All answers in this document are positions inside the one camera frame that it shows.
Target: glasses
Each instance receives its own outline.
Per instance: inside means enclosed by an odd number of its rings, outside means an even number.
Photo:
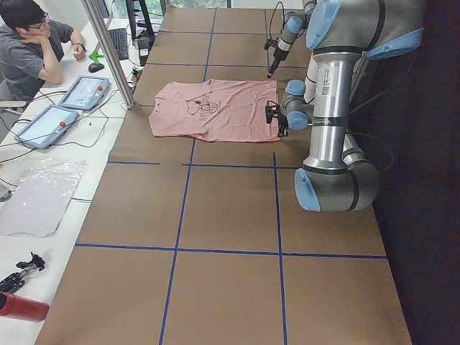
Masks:
[[[45,12],[45,18],[43,18],[42,22],[38,27],[29,27],[30,29],[39,29],[40,31],[45,31],[46,25],[50,22],[50,16],[47,12]]]

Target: gray t-shirt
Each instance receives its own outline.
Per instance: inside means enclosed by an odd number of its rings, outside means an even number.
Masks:
[[[57,60],[63,56],[62,43],[70,40],[73,28],[70,25],[50,20],[50,43]],[[8,83],[15,101],[29,101],[40,90],[44,81],[38,73],[45,64],[41,45],[22,43],[23,38],[5,24],[0,27],[0,71]]]

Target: black mouse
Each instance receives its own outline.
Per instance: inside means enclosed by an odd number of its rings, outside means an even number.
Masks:
[[[101,70],[102,68],[104,68],[104,65],[102,65],[101,63],[91,63],[88,67],[88,71],[89,73],[94,73],[98,70]]]

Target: red cylinder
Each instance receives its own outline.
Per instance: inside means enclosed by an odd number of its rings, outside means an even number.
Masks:
[[[46,318],[50,306],[11,293],[0,292],[0,316],[40,322]]]

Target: black wall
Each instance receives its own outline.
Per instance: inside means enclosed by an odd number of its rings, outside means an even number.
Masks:
[[[413,343],[459,345],[460,1],[427,2],[417,53],[371,65],[351,109],[390,91],[350,124],[394,156],[374,209]],[[390,163],[377,140],[356,139],[378,168]]]

